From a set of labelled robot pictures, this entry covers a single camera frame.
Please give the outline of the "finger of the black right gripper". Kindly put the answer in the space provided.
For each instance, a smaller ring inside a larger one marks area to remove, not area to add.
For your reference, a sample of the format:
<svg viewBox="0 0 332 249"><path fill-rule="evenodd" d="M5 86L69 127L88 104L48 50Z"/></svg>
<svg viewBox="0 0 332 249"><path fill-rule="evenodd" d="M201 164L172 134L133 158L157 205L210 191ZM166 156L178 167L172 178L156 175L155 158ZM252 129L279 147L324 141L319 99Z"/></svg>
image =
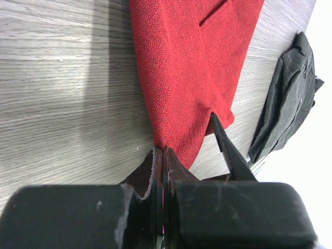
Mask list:
<svg viewBox="0 0 332 249"><path fill-rule="evenodd" d="M256 182L257 179L248 167L247 161L229 139L218 116L215 113L211 114L210 124L212 125L219 150L223 154L229 173L211 177L209 180Z"/></svg>

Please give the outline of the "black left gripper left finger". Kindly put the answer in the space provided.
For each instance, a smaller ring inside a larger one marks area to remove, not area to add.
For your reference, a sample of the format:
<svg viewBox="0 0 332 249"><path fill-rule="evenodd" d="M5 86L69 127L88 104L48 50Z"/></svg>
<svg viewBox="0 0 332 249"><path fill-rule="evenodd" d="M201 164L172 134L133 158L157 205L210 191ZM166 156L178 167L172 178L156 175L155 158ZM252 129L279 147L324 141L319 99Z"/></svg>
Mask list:
<svg viewBox="0 0 332 249"><path fill-rule="evenodd" d="M18 189L1 215L1 248L162 248L162 150L117 185Z"/></svg>

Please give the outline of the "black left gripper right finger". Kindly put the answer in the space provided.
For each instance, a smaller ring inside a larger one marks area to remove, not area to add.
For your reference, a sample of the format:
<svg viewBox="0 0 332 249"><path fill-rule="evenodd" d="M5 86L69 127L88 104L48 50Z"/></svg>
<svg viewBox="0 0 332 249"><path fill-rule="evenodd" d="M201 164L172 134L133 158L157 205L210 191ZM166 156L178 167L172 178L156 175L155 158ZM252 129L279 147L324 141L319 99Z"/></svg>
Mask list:
<svg viewBox="0 0 332 249"><path fill-rule="evenodd" d="M163 151L166 248L315 248L317 234L289 184L200 181Z"/></svg>

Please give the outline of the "red cloth napkin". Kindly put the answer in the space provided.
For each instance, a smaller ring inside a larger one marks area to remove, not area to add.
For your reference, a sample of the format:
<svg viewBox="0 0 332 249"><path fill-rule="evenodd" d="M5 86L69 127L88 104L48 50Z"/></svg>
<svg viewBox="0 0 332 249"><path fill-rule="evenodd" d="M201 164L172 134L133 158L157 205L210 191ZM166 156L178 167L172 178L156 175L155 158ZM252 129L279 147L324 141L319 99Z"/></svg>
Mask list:
<svg viewBox="0 0 332 249"><path fill-rule="evenodd" d="M211 114L224 128L263 1L130 1L138 74L161 148L190 168Z"/></svg>

